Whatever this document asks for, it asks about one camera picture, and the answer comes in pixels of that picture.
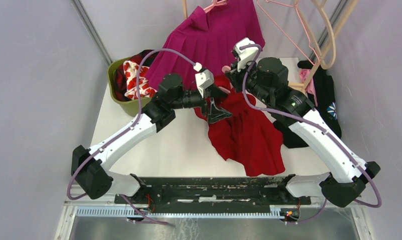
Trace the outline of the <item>red dress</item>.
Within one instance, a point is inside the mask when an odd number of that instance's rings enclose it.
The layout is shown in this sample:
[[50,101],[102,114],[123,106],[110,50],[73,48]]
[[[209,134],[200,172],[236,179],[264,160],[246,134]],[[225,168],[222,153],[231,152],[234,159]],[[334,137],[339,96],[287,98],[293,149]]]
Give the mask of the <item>red dress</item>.
[[242,164],[249,177],[285,172],[283,135],[263,112],[249,107],[249,103],[256,104],[255,97],[248,95],[245,99],[224,75],[217,76],[215,84],[229,91],[228,97],[218,99],[217,104],[232,113],[232,117],[208,126],[208,137],[218,154],[225,161]]

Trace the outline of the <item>white red floral garment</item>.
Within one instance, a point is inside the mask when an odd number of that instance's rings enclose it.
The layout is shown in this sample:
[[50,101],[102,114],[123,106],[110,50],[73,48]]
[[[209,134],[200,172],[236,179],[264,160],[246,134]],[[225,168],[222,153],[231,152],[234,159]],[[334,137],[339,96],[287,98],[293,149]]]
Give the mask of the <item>white red floral garment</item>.
[[149,71],[148,66],[140,67],[136,62],[127,60],[123,63],[123,69],[127,84],[125,97],[136,100],[138,99],[137,92],[139,92],[140,97],[151,98],[154,96],[157,91],[150,87],[149,81],[145,78]]

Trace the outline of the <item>red navy plaid skirt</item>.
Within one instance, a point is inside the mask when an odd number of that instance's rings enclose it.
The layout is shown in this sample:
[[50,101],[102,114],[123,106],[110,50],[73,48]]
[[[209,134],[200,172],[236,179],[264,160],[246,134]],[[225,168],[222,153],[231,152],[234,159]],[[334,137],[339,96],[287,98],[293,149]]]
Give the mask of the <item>red navy plaid skirt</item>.
[[[151,49],[143,50],[140,53],[126,59],[125,61],[131,60],[133,62],[136,62],[140,67],[142,67],[142,66],[150,67],[151,64],[153,63],[153,61],[155,60],[156,56],[158,55],[157,53],[149,56],[143,64],[140,64],[140,63],[141,63],[142,59],[151,51],[152,51]],[[122,102],[128,102],[128,101],[132,101],[132,100],[130,100],[124,96],[124,93],[127,90],[127,84],[126,84],[126,78],[125,78],[124,69],[123,69],[123,63],[120,63],[118,65],[118,68],[115,70],[115,76],[114,76],[113,83],[115,84],[116,99],[119,101],[122,101]]]

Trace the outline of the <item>pink wire hanger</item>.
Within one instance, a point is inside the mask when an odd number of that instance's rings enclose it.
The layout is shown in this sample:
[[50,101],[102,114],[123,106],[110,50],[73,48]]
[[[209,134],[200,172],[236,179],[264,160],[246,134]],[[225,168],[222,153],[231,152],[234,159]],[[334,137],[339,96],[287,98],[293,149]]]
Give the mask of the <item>pink wire hanger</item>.
[[310,0],[255,0],[265,40],[263,56],[316,59],[313,38],[324,29],[323,21]]

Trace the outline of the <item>pink plastic hanger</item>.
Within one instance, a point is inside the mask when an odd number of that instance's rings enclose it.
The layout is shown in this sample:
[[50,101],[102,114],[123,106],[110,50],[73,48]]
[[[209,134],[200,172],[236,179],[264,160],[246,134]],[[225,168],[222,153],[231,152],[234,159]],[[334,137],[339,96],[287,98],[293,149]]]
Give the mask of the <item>pink plastic hanger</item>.
[[[222,73],[225,74],[226,72],[229,72],[231,70],[231,67],[228,65],[225,65],[222,67]],[[224,86],[220,86],[219,87],[222,91],[224,91],[227,94],[231,93],[231,89],[233,88],[232,84],[230,83],[230,81],[227,79],[226,83]]]

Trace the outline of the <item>beige plastic hanger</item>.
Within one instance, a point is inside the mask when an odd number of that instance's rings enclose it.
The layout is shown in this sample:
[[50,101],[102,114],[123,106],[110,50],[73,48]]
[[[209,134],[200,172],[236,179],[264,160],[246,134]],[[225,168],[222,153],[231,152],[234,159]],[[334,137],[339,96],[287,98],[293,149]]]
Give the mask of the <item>beige plastic hanger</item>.
[[330,69],[336,61],[336,5],[328,0],[293,0],[300,37],[292,42],[308,62]]

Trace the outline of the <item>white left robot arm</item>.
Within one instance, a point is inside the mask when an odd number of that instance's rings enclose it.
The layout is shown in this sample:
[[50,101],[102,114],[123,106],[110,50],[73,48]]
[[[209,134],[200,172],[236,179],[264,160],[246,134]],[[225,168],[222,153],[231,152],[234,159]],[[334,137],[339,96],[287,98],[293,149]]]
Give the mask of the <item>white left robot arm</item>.
[[73,150],[72,181],[82,188],[83,196],[95,200],[106,193],[123,194],[132,202],[141,203],[146,197],[141,180],[132,173],[110,170],[118,159],[173,121],[176,109],[199,109],[210,124],[232,116],[216,104],[230,92],[214,83],[211,72],[197,73],[195,82],[196,90],[185,90],[178,74],[164,76],[156,94],[127,125],[96,145],[80,145]]

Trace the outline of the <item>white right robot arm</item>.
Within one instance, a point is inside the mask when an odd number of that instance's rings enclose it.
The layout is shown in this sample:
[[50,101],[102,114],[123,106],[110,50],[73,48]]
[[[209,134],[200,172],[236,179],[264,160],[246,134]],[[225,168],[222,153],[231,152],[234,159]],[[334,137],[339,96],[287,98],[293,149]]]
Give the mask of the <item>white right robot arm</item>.
[[225,71],[237,92],[256,97],[263,111],[300,137],[328,168],[319,175],[293,175],[278,189],[278,199],[290,204],[297,197],[323,197],[338,207],[359,203],[380,166],[353,153],[322,119],[312,101],[289,86],[288,68],[275,57],[260,61],[237,60]]

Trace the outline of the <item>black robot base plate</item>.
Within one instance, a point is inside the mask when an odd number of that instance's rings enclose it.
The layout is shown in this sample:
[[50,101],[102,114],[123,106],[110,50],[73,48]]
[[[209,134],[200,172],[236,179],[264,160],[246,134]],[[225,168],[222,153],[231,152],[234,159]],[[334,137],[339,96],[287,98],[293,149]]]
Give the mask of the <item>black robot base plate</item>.
[[143,177],[128,199],[155,214],[256,214],[270,206],[318,207],[310,196],[294,197],[288,177]]

